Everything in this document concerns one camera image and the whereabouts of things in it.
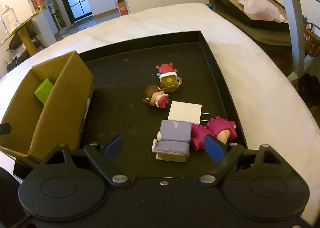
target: bottle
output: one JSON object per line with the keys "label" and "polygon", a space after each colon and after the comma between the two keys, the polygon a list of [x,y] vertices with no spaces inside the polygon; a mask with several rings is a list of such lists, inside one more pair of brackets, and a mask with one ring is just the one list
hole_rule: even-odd
{"label": "bottle", "polygon": [[1,12],[0,21],[2,22],[5,31],[9,35],[14,31],[20,23],[17,20],[16,14],[12,8],[5,6]]}

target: white plastic bag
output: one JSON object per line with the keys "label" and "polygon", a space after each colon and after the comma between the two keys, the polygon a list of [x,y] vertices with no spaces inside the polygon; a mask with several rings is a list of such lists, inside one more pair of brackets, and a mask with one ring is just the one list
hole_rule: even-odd
{"label": "white plastic bag", "polygon": [[244,6],[244,13],[253,20],[276,21],[281,23],[278,8],[267,0],[238,0]]}

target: toy figurine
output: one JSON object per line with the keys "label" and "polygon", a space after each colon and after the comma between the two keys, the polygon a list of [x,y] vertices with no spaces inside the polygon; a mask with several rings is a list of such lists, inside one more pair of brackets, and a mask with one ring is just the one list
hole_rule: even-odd
{"label": "toy figurine", "polygon": [[224,144],[227,143],[228,139],[233,140],[237,138],[235,130],[236,123],[234,121],[228,121],[226,119],[216,117],[207,123],[207,127],[211,131],[212,135]]}
{"label": "toy figurine", "polygon": [[156,66],[159,70],[157,76],[160,79],[160,88],[165,92],[173,92],[182,84],[182,79],[177,76],[177,70],[173,68],[173,64],[162,64]]}
{"label": "toy figurine", "polygon": [[144,91],[144,95],[146,98],[143,101],[151,106],[165,108],[165,105],[169,102],[169,95],[166,95],[157,85],[148,86]]}
{"label": "toy figurine", "polygon": [[168,72],[175,72],[177,73],[178,71],[173,68],[173,64],[162,64],[161,66],[156,66],[156,68],[159,70],[159,73],[157,76],[160,76],[161,74],[168,73]]}
{"label": "toy figurine", "polygon": [[228,140],[233,140],[237,137],[235,128],[236,123],[234,121],[228,121],[220,117],[211,119],[205,127],[192,124],[191,144],[195,151],[204,149],[204,138],[209,134],[226,144]]}
{"label": "toy figurine", "polygon": [[204,149],[204,138],[212,134],[211,131],[206,127],[199,124],[193,123],[191,126],[191,145],[195,151]]}

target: round table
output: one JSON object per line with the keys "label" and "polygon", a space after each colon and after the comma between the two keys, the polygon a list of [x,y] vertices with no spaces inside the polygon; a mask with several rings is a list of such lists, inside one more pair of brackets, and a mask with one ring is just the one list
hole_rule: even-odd
{"label": "round table", "polygon": [[27,20],[25,20],[23,23],[20,23],[20,25],[15,28],[2,42],[1,45],[7,41],[10,37],[12,37],[15,33],[18,33],[20,36],[20,39],[22,43],[25,45],[28,53],[30,56],[33,56],[35,53],[37,53],[36,47],[33,45],[32,40],[30,39],[30,36],[26,30],[26,24],[31,21],[35,16],[37,16],[39,13],[43,12],[45,9],[41,9],[37,11],[35,14],[33,14],[31,17],[29,17]]}

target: white bed sheet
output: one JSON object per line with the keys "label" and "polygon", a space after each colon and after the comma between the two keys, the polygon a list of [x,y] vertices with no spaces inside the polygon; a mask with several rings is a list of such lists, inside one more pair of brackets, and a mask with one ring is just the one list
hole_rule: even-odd
{"label": "white bed sheet", "polygon": [[307,181],[303,218],[320,203],[320,131],[308,108],[273,61],[242,31],[204,4],[145,10],[100,23],[37,53],[0,79],[0,118],[27,71],[66,52],[78,53],[150,35],[201,30],[227,82],[250,149],[272,145]]}

